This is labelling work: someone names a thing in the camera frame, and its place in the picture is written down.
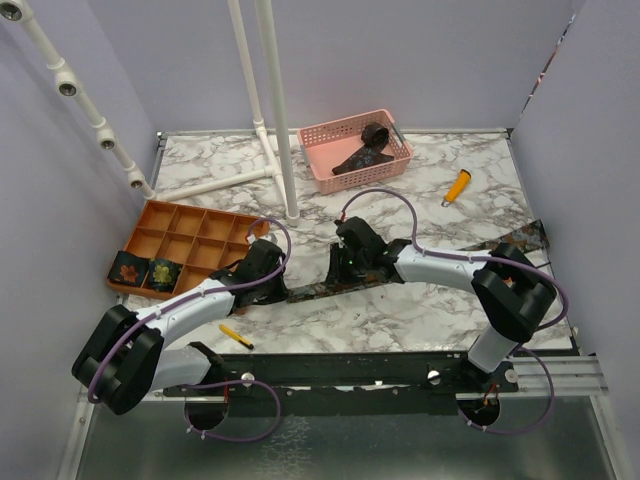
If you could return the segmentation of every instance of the orange sorting tray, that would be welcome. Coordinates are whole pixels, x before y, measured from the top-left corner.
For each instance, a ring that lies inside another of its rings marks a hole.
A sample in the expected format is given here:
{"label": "orange sorting tray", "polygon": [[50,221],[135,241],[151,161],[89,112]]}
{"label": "orange sorting tray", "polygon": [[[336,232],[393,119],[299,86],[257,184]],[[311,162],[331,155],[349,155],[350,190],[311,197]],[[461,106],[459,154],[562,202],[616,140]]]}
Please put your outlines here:
{"label": "orange sorting tray", "polygon": [[[212,272],[249,251],[245,236],[258,217],[149,201],[144,207],[123,250],[142,258],[167,258],[181,264],[173,292],[157,292],[144,279],[141,287],[107,280],[113,290],[142,297],[167,300],[197,286]],[[256,237],[269,231],[264,222],[254,229]]]}

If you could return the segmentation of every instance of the white marble surface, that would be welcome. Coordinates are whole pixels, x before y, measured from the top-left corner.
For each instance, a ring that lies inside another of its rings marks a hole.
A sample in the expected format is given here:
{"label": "white marble surface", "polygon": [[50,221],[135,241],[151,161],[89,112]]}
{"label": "white marble surface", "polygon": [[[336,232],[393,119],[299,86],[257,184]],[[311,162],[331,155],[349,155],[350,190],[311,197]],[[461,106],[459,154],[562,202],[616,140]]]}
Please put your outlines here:
{"label": "white marble surface", "polygon": [[[296,188],[301,211],[291,229],[293,251],[285,281],[295,287],[324,279],[328,245],[335,241],[337,217],[356,192],[377,185],[396,190],[418,212],[421,244],[459,248],[505,234],[532,220],[506,140],[501,134],[407,135],[414,158],[404,175],[329,196],[317,193],[295,136],[291,136]],[[254,136],[171,136],[157,182],[159,192],[219,179],[262,166],[266,159]],[[458,200],[443,208],[443,195],[461,168],[472,181]],[[284,218],[270,179],[198,195],[178,203],[253,215]],[[411,217],[399,200],[371,194],[356,201],[348,215],[366,219],[387,240],[406,238]],[[281,246],[282,234],[276,232]],[[545,263],[542,252],[534,264]],[[154,300],[131,297],[130,308]],[[551,318],[559,311],[556,304]],[[204,325],[172,348],[199,340],[220,353],[247,350],[218,330],[220,321]],[[302,302],[256,306],[224,323],[251,340],[256,353],[381,352],[468,349],[488,325],[477,298],[469,293],[425,284],[385,285],[365,291]],[[565,321],[536,334],[533,348],[570,348]]]}

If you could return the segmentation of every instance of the pink plastic basket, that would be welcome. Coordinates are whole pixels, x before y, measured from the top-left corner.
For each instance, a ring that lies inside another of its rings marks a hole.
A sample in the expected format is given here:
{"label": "pink plastic basket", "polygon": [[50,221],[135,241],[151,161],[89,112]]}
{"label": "pink plastic basket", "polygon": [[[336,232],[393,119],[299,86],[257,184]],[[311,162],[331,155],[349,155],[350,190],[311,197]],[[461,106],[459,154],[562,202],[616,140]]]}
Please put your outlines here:
{"label": "pink plastic basket", "polygon": [[[340,165],[362,146],[360,135],[364,127],[371,122],[378,122],[389,129],[389,144],[382,152],[393,155],[393,161],[334,175],[331,169]],[[311,167],[318,190],[323,195],[400,175],[407,169],[413,156],[413,150],[387,110],[375,110],[301,128],[298,130],[298,140],[305,161]]]}

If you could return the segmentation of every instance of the white pvc pipe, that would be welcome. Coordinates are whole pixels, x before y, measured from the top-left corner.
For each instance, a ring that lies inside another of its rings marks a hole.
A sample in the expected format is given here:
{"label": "white pvc pipe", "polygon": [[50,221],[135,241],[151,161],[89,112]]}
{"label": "white pvc pipe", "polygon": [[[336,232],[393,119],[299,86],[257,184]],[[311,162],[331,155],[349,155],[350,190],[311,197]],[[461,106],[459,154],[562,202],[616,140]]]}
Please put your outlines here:
{"label": "white pvc pipe", "polygon": [[202,193],[210,192],[211,190],[217,190],[219,188],[230,187],[239,183],[250,182],[259,178],[270,177],[272,175],[272,167],[259,168],[251,172],[241,173],[234,175],[233,177],[222,178],[220,180],[214,180],[213,182],[203,183],[202,185],[194,185],[192,187],[179,188],[170,192],[159,193],[157,195],[158,200],[163,202],[173,202],[180,200],[181,198],[191,197],[193,195],[200,195]]}
{"label": "white pvc pipe", "polygon": [[99,128],[104,124],[105,118],[100,115],[98,108],[84,90],[79,91],[73,98],[87,116],[93,128]]}
{"label": "white pvc pipe", "polygon": [[258,138],[262,143],[262,148],[265,155],[267,156],[269,165],[273,169],[273,181],[276,183],[276,190],[278,192],[278,196],[280,197],[280,201],[286,207],[287,193],[284,187],[284,180],[282,178],[282,170],[280,169],[280,162],[278,161],[278,157],[276,157],[275,153],[273,152],[273,148],[271,148],[271,142],[269,142],[269,137],[267,136],[267,129],[264,127],[258,127],[256,128],[256,133],[258,134]]}
{"label": "white pvc pipe", "polygon": [[273,105],[273,113],[276,121],[280,168],[287,198],[287,219],[295,226],[300,222],[300,211],[298,210],[296,185],[293,177],[289,129],[287,128],[287,113],[284,102],[282,74],[280,72],[280,60],[278,58],[275,24],[273,22],[273,10],[271,8],[271,0],[255,0],[255,5],[256,15],[258,17],[258,30],[260,31],[260,40],[262,42],[267,76],[269,79],[269,96],[271,97],[271,104]]}
{"label": "white pvc pipe", "polygon": [[75,72],[71,69],[71,66],[69,66],[64,58],[60,56],[56,48],[51,43],[51,40],[49,40],[47,35],[44,33],[42,27],[40,27],[40,24],[35,19],[31,6],[26,0],[12,0],[11,4],[17,7],[21,12],[21,17],[14,21],[22,25],[31,41],[33,41],[45,57],[47,61],[47,68],[55,75],[56,89],[58,89],[59,93],[63,94],[59,89],[61,85],[70,85],[74,87],[72,92],[71,89],[64,90],[71,92],[68,96],[73,97],[76,100],[78,106],[87,116],[89,123],[96,131],[98,143],[101,144],[104,140],[109,140],[108,143],[111,145],[110,149],[120,162],[120,165],[122,165],[122,168],[127,172],[129,184],[133,188],[140,188],[144,198],[147,200],[155,198],[156,193],[147,183],[142,171],[131,159],[119,141],[116,140],[116,136],[111,129],[111,126],[107,120],[100,115],[100,112],[84,91],[82,83]]}
{"label": "white pvc pipe", "polygon": [[22,26],[27,32],[27,35],[29,35],[31,41],[38,46],[38,48],[42,52],[42,55],[44,55],[44,58],[47,60],[47,66],[55,67],[56,65],[59,65],[60,62],[62,62],[62,57],[51,43],[51,40],[49,40],[49,37],[47,37],[47,35],[44,33],[44,30],[42,30],[42,27],[40,27],[38,21],[33,16],[30,19],[22,22]]}
{"label": "white pvc pipe", "polygon": [[260,100],[258,99],[256,80],[253,76],[251,56],[249,55],[249,45],[247,45],[247,36],[244,31],[244,23],[242,22],[242,12],[240,11],[239,0],[229,0],[229,11],[231,12],[233,31],[236,34],[236,42],[238,43],[238,51],[240,52],[240,63],[242,64],[244,81],[247,84],[247,91],[249,92],[251,112],[253,113],[253,123],[254,125],[264,125],[262,112],[260,111]]}

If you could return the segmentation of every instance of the robotic arm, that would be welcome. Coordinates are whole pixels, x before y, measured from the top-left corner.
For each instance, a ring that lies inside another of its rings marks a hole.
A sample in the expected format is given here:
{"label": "robotic arm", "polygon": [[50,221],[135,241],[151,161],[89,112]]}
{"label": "robotic arm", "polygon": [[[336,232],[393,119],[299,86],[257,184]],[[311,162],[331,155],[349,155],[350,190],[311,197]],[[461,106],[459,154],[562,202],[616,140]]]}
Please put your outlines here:
{"label": "robotic arm", "polygon": [[[556,297],[549,282],[522,268],[472,260],[490,255],[533,267],[513,245],[502,243],[493,251],[474,252],[467,260],[454,260],[427,256],[409,240],[387,244],[358,217],[336,223],[341,244],[332,245],[331,263],[339,278],[356,281],[373,275],[397,283],[433,283],[478,296],[489,326],[469,350],[468,361],[486,374],[519,344],[531,340]],[[460,252],[430,250],[460,257]]]}
{"label": "robotic arm", "polygon": [[[459,252],[452,255],[458,259],[438,258],[417,251],[409,240],[386,243],[358,217],[336,223],[341,242],[331,246],[330,270],[341,282],[354,283],[373,275],[385,281],[434,283],[478,295],[490,325],[463,359],[462,368],[478,388],[518,344],[531,338],[556,296],[547,281],[517,267],[531,264],[512,245],[501,244],[484,253],[518,262],[514,266],[472,261],[470,257],[462,260]],[[165,351],[166,347],[239,308],[286,299],[282,257],[278,246],[258,239],[235,270],[214,272],[176,298],[138,312],[122,305],[109,309],[74,363],[74,377],[114,413],[123,414],[151,390],[199,384],[208,374],[219,376],[226,368],[224,361],[204,345],[192,343],[172,351]],[[278,268],[279,274],[259,281]],[[127,335],[130,338],[123,342]],[[234,378],[230,373],[224,377]],[[92,390],[94,377],[97,383]]]}
{"label": "robotic arm", "polygon": [[[274,272],[282,257],[282,250],[277,245],[258,239],[234,271],[229,268],[218,270],[194,289],[137,312],[122,305],[110,308],[74,362],[73,376],[90,387],[116,342],[141,322],[140,319],[152,315],[153,320],[138,325],[135,334],[108,362],[95,388],[97,397],[120,415],[135,407],[150,390],[200,383],[219,357],[202,344],[191,344],[182,350],[164,350],[211,320],[224,318],[267,298],[284,300],[286,289],[282,272],[269,281],[243,288],[243,285],[255,284]],[[220,291],[229,287],[235,287],[233,292]]]}

